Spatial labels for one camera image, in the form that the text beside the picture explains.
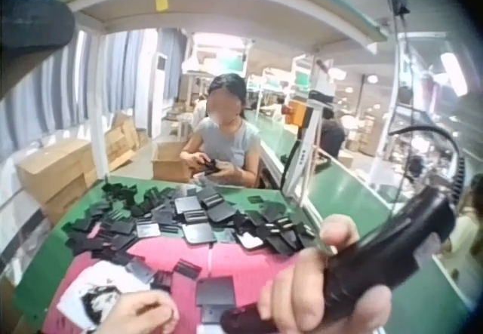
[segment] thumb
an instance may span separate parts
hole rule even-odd
[[[159,326],[164,326],[173,317],[173,309],[162,305],[149,310],[133,320],[133,332],[151,332]]]

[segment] worker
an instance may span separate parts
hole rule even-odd
[[[472,245],[481,229],[483,220],[483,177],[472,181],[456,220],[454,230],[443,243],[439,259],[453,280],[458,280],[460,270],[470,254]]]
[[[206,98],[207,97],[204,94],[201,94],[195,105],[195,109],[193,110],[193,117],[191,120],[191,129],[193,131],[196,130],[199,122],[206,117]]]
[[[348,216],[332,215],[324,220],[320,238],[325,245],[341,250],[358,240],[358,232]],[[262,288],[257,303],[260,316],[272,319],[282,334],[366,334],[384,326],[391,311],[391,291],[376,286],[359,299],[349,318],[312,331],[324,314],[324,262],[321,251],[302,251],[295,264]],[[168,294],[133,293],[119,299],[94,333],[144,334],[161,326],[163,334],[169,334],[179,319],[180,313]]]
[[[254,187],[260,163],[257,129],[245,120],[245,80],[234,73],[217,76],[208,88],[207,113],[180,154],[193,170],[210,160],[219,172],[207,178],[219,185]]]
[[[323,108],[320,148],[332,157],[338,158],[345,139],[346,132],[335,120],[334,112],[329,108]]]
[[[270,113],[273,121],[280,122],[284,118],[283,114],[281,113],[281,108],[283,107],[284,103],[284,97],[277,97],[275,104],[272,104],[271,106],[263,106],[260,108],[260,111]]]

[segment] pink mat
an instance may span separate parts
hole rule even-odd
[[[208,275],[208,246],[189,247],[184,240],[169,237],[154,237],[145,239],[132,246],[129,253],[143,256],[146,263],[157,270],[173,270],[179,259],[185,259],[202,268],[200,277]],[[97,260],[91,259],[89,253],[74,258],[60,283],[45,318],[42,332],[45,334],[79,334],[81,330],[66,319],[58,310],[57,304],[69,285],[79,274]],[[196,282],[179,274],[174,274],[172,296],[180,310],[180,322],[176,334],[190,334],[196,332],[200,321],[200,311],[195,306]]]
[[[257,301],[265,283],[296,257],[288,259],[268,250],[248,253],[235,244],[215,244],[212,251],[211,276],[233,276],[237,306]]]

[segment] hand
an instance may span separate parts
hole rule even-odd
[[[211,174],[213,177],[234,177],[236,167],[229,162],[216,161],[218,172]]]
[[[121,296],[94,334],[145,334],[159,326],[163,334],[168,334],[179,319],[177,306],[167,293],[130,293]]]
[[[358,232],[349,217],[333,215],[323,222],[320,238],[341,250],[358,240]],[[359,299],[350,317],[315,329],[324,316],[324,261],[319,250],[304,250],[294,265],[268,282],[258,301],[262,319],[273,319],[282,334],[366,334],[383,326],[391,311],[391,291],[377,286]]]
[[[186,155],[184,159],[188,167],[194,170],[201,170],[203,166],[210,161],[210,158],[203,152],[196,152]]]

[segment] green table surface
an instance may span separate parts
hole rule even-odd
[[[286,155],[295,135],[280,123],[262,116],[247,119],[260,130],[260,139],[277,155]],[[368,233],[389,216],[387,205],[355,176],[338,164],[315,175],[309,199],[322,218],[332,213],[350,216],[361,234]],[[389,334],[454,333],[469,310],[437,264],[429,260],[393,294],[393,310],[385,330]]]
[[[120,182],[125,185],[137,185],[136,199],[138,201],[143,199],[143,194],[148,188],[155,186],[163,189],[177,185],[169,182],[114,176],[109,178],[109,181],[112,183]],[[258,204],[251,204],[248,201],[248,197],[253,195],[259,195],[265,201],[287,203],[281,193],[276,190],[219,188],[218,192],[224,196],[225,200],[234,203],[240,210],[257,210],[260,208]],[[101,185],[94,186],[54,227],[23,275],[15,292],[14,304],[24,313],[25,319],[32,327],[41,329],[51,300],[73,260],[70,249],[65,246],[68,237],[62,230],[63,225],[84,217],[85,210],[92,203],[101,199]],[[289,207],[288,214],[293,219],[304,221],[313,227],[312,222],[300,210],[292,210]]]

